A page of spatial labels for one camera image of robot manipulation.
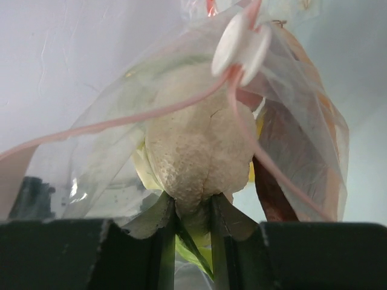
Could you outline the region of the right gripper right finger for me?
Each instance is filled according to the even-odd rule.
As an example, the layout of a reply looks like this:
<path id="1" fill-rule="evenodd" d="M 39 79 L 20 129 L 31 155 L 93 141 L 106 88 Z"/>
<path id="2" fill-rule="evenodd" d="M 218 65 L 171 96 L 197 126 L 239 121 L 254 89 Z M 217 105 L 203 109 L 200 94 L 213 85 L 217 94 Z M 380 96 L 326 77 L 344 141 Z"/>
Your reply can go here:
<path id="1" fill-rule="evenodd" d="M 211 199 L 216 289 L 385 289 L 386 228 L 354 222 L 261 222 Z"/>

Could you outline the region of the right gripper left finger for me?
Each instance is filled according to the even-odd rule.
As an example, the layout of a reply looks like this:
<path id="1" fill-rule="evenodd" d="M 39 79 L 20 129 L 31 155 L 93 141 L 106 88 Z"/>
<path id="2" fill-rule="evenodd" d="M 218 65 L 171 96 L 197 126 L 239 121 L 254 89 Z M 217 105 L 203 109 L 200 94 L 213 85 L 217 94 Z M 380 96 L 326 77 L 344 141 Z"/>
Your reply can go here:
<path id="1" fill-rule="evenodd" d="M 174 201 L 111 219 L 1 224 L 2 289 L 173 289 Z"/>

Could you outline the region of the clear zip top bag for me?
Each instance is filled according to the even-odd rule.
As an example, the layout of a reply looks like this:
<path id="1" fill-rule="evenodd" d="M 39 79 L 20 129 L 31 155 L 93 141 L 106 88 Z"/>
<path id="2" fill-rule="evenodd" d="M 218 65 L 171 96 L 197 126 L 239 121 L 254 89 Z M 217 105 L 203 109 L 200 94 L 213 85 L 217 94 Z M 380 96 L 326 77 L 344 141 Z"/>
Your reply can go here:
<path id="1" fill-rule="evenodd" d="M 110 84 L 73 127 L 1 154 L 1 219 L 113 218 L 166 194 L 205 230 L 258 160 L 300 221 L 340 221 L 348 126 L 285 22 L 260 1 L 189 21 Z"/>

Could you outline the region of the cauliflower toy white green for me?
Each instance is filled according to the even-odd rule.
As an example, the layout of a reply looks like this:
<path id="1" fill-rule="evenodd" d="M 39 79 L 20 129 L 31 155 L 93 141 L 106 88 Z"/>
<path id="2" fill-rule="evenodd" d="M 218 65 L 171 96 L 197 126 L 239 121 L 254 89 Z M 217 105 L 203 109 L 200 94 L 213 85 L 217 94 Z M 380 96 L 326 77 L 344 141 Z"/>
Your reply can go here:
<path id="1" fill-rule="evenodd" d="M 145 137 L 132 154 L 144 187 L 174 199 L 177 252 L 209 276 L 210 199 L 223 194 L 233 201 L 249 181 L 252 158 L 225 88 L 195 105 L 148 120 Z"/>

